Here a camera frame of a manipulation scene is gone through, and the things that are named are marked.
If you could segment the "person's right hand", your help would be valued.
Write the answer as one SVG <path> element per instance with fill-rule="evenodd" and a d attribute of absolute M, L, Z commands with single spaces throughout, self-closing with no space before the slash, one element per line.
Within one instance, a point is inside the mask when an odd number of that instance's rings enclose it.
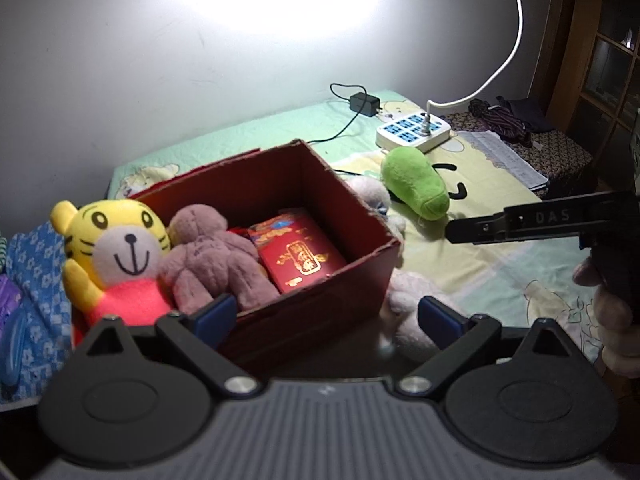
<path fill-rule="evenodd" d="M 593 312 L 598 321 L 602 360 L 613 373 L 639 377 L 639 327 L 632 325 L 629 307 L 610 292 L 588 257 L 576 266 L 573 281 L 579 286 L 595 287 Z"/>

